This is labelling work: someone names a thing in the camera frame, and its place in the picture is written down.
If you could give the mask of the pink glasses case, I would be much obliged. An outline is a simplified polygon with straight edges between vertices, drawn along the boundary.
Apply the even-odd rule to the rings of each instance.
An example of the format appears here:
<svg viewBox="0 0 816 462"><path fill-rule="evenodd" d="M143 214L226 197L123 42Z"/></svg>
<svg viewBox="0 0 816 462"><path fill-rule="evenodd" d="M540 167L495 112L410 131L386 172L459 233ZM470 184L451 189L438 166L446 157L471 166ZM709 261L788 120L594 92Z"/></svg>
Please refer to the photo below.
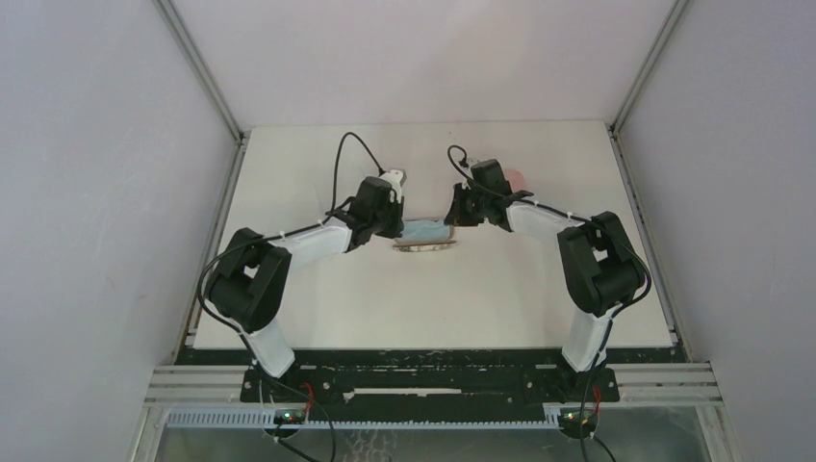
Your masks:
<svg viewBox="0 0 816 462"><path fill-rule="evenodd" d="M513 168L508 168L504 171L505 178L508 181L511 190L515 192L527 191L528 185L524 175Z"/></svg>

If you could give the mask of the light blue cloth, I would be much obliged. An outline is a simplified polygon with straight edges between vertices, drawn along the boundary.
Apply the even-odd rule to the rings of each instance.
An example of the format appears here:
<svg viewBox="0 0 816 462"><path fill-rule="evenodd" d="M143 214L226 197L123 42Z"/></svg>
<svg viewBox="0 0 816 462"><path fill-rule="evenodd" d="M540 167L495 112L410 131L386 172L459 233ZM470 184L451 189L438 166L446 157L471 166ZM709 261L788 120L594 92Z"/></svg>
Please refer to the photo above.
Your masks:
<svg viewBox="0 0 816 462"><path fill-rule="evenodd" d="M450 228L442 219L416 219L404 222L403 230L395 241L400 244L426 244L447 241Z"/></svg>

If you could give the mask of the patterned glasses case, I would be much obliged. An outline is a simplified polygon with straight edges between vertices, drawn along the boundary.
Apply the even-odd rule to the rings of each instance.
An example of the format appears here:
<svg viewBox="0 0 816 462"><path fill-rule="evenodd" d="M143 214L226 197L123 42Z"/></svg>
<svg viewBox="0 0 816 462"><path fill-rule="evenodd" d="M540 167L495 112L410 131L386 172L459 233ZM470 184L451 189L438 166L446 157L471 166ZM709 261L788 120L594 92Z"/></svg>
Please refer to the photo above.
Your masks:
<svg viewBox="0 0 816 462"><path fill-rule="evenodd" d="M447 241L443 242L436 242L436 243L426 243L426 244L400 244L394 240L394 244L392 245L392 249L400 252L424 252L424 251L439 251L439 250L446 250L453 247L456 244L455 239L455 227L450 224L446 224L450 228L450 236Z"/></svg>

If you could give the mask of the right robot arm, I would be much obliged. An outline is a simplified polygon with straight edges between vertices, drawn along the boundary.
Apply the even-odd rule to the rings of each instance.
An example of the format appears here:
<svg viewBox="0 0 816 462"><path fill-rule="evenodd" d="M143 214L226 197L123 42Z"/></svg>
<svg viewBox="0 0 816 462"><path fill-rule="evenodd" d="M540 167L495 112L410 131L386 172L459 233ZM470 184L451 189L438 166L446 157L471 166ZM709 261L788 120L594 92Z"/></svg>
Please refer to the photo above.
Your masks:
<svg viewBox="0 0 816 462"><path fill-rule="evenodd" d="M612 212L583 218L514 191L500 163L491 159L468 170L453 188L445 222L456 227L489 222L540 242L556 240L568 294L576 307L561 353L574 372L589 372L605 358L611 325L624 308L650 290L650 274Z"/></svg>

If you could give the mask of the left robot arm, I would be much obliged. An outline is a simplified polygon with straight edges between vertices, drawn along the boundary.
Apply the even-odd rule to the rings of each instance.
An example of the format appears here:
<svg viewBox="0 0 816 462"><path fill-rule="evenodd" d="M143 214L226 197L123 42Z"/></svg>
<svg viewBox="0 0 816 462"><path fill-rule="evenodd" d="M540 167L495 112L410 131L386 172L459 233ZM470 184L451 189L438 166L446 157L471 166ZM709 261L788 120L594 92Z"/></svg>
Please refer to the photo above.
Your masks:
<svg viewBox="0 0 816 462"><path fill-rule="evenodd" d="M400 236L404 183L403 170L389 169L365 178L355 195L314 225L274 236L236 231L201 273L196 294L201 307L238 333L266 375L281 377L294 362L276 319L290 271L350 252L373 237Z"/></svg>

